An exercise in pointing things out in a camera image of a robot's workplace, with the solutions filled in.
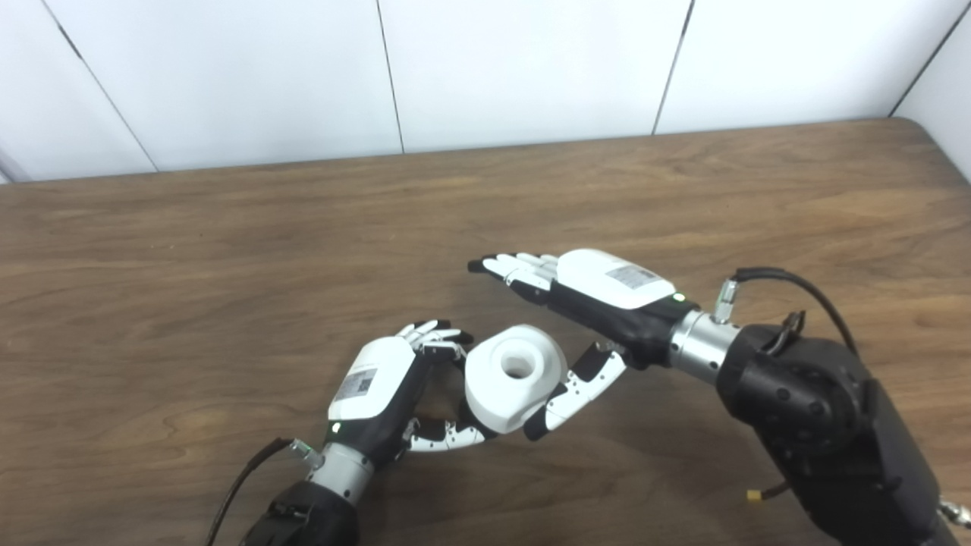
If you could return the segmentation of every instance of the metal fitting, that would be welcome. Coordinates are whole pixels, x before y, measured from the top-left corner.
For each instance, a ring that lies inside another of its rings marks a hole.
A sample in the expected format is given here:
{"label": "metal fitting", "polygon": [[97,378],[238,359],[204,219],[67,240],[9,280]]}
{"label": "metal fitting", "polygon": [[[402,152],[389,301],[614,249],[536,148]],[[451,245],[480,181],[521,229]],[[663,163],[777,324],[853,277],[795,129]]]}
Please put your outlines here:
{"label": "metal fitting", "polygon": [[738,281],[725,279],[721,285],[719,299],[715,302],[715,312],[712,313],[712,322],[715,324],[728,324],[731,318],[732,308],[735,307],[735,294],[738,292]]}

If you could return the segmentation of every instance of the qr code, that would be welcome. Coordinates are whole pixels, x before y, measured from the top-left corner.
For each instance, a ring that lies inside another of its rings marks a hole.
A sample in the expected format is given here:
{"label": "qr code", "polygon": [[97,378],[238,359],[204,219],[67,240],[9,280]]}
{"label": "qr code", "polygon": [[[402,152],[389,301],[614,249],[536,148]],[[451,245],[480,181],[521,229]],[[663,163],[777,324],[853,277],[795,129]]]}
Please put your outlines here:
{"label": "qr code", "polygon": [[374,381],[374,376],[377,373],[378,368],[373,368],[349,374],[344,378],[344,383],[341,384],[341,388],[337,390],[337,396],[334,397],[334,400],[366,395],[371,390],[371,383]]}
{"label": "qr code", "polygon": [[633,263],[624,267],[618,267],[613,271],[608,271],[607,276],[620,281],[631,290],[637,290],[644,285],[656,281],[658,278],[651,271]]}

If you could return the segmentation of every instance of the silver cylindrical joint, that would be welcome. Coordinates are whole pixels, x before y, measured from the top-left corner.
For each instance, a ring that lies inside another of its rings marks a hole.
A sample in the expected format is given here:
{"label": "silver cylindrical joint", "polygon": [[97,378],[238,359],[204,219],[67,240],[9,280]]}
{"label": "silver cylindrical joint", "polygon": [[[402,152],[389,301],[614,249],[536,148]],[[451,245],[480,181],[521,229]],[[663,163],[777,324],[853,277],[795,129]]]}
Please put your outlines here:
{"label": "silver cylindrical joint", "polygon": [[728,324],[732,308],[735,307],[735,294],[738,292],[738,281],[726,279],[721,285],[719,300],[715,302],[712,321],[716,324]]}
{"label": "silver cylindrical joint", "polygon": [[671,367],[714,385],[738,326],[718,324],[708,313],[691,311],[675,327],[668,352]]}
{"label": "silver cylindrical joint", "polygon": [[327,444],[323,446],[322,454],[323,466],[307,479],[342,496],[350,504],[357,504],[374,475],[374,464],[359,451],[343,444]]}

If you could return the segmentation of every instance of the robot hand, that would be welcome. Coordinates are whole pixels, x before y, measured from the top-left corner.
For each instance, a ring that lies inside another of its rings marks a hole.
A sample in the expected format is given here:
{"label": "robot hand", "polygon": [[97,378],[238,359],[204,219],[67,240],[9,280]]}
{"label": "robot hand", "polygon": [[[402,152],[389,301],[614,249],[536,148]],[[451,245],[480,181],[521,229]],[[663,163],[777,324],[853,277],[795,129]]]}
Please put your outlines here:
{"label": "robot hand", "polygon": [[[414,417],[415,407],[432,368],[443,363],[463,363],[463,345],[469,343],[472,336],[451,328],[447,321],[428,321],[408,324],[396,335],[365,345],[327,411],[323,451],[318,453],[299,440],[290,444],[310,467],[310,475],[277,495],[242,544],[355,544],[358,538],[355,505],[374,473],[396,461],[416,442],[419,421]],[[454,437],[458,426],[441,422],[441,429],[453,431]],[[480,434],[468,432],[461,438],[463,445],[483,439]],[[449,447],[445,441],[440,443]],[[209,544],[233,495],[231,491],[217,515]]]}
{"label": "robot hand", "polygon": [[672,329],[697,309],[659,275],[595,250],[486,256],[470,261],[469,271],[488,273],[523,299],[604,335],[637,369],[666,365]]}
{"label": "robot hand", "polygon": [[414,415],[432,368],[443,363],[461,368],[463,345],[472,341],[448,321],[428,321],[408,324],[394,336],[365,345],[327,410],[324,442],[356,450],[376,469],[409,448],[441,451],[481,442],[482,435],[472,428]]}
{"label": "robot hand", "polygon": [[[693,324],[702,314],[674,286],[629,261],[595,250],[577,250],[559,258],[529,254],[486,256],[469,262],[469,271],[488,273],[523,299],[604,335],[615,345],[594,344],[556,387],[547,404],[523,426],[536,440],[559,427],[604,392],[626,366],[644,369],[670,365],[672,336],[679,324]],[[675,361],[680,361],[676,348]],[[710,375],[710,355],[703,374]]]}

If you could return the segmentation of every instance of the wood grain surface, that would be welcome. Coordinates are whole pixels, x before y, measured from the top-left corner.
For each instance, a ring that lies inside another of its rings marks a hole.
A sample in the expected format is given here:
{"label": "wood grain surface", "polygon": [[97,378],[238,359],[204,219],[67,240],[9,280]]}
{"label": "wood grain surface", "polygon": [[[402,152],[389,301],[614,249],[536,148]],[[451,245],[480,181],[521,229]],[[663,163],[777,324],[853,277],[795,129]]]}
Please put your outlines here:
{"label": "wood grain surface", "polygon": [[[480,339],[595,337],[465,271],[593,247],[711,306],[779,265],[843,311],[941,481],[971,503],[971,188],[901,119],[177,172],[0,188],[0,543],[199,544],[243,463],[319,442],[357,350],[448,318]],[[735,319],[809,309],[746,285]],[[423,402],[449,415],[443,371]],[[240,493],[236,544],[302,476]],[[360,506],[364,546],[826,545],[705,385],[629,373],[540,442],[411,454]],[[971,544],[971,531],[961,534]]]}

